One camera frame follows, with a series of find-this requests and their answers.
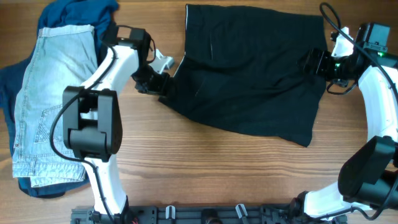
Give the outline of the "black shorts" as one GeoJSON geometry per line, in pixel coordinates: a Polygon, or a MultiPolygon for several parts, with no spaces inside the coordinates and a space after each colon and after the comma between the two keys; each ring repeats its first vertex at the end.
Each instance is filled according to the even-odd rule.
{"type": "Polygon", "coordinates": [[[176,91],[161,102],[190,120],[307,147],[326,83],[298,60],[326,49],[323,18],[188,4],[176,91]]]}

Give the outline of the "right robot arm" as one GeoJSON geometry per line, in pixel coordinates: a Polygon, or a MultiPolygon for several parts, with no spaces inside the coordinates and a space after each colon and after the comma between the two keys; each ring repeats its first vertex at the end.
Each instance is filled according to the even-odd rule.
{"type": "Polygon", "coordinates": [[[376,22],[360,26],[355,39],[347,28],[331,34],[332,52],[312,49],[299,61],[304,74],[346,87],[353,81],[365,104],[368,141],[348,159],[338,180],[317,191],[302,192],[285,211],[291,223],[341,223],[347,213],[374,220],[397,209],[397,56],[387,52],[390,28],[376,22]]]}

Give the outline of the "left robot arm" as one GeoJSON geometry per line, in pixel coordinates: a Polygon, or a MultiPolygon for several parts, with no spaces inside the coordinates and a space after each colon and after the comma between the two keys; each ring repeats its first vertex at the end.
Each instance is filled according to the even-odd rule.
{"type": "Polygon", "coordinates": [[[103,36],[107,54],[97,71],[80,86],[67,86],[63,106],[52,126],[63,122],[63,141],[73,151],[73,162],[83,164],[95,204],[86,212],[74,209],[72,223],[137,223],[119,178],[116,154],[123,126],[118,96],[129,80],[139,93],[166,96],[173,90],[167,73],[174,65],[145,29],[131,27],[128,37],[118,37],[118,25],[103,36]]]}

